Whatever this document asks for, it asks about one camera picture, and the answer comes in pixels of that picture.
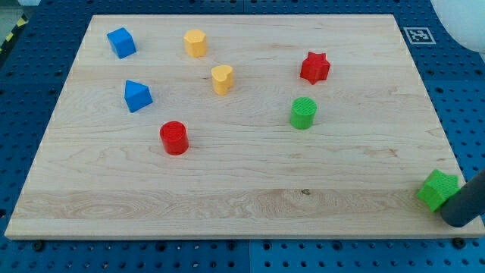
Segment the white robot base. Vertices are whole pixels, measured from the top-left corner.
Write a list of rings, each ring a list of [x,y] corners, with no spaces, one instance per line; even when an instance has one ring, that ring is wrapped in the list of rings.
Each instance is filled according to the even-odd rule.
[[[461,46],[484,53],[484,0],[431,0],[441,24]]]

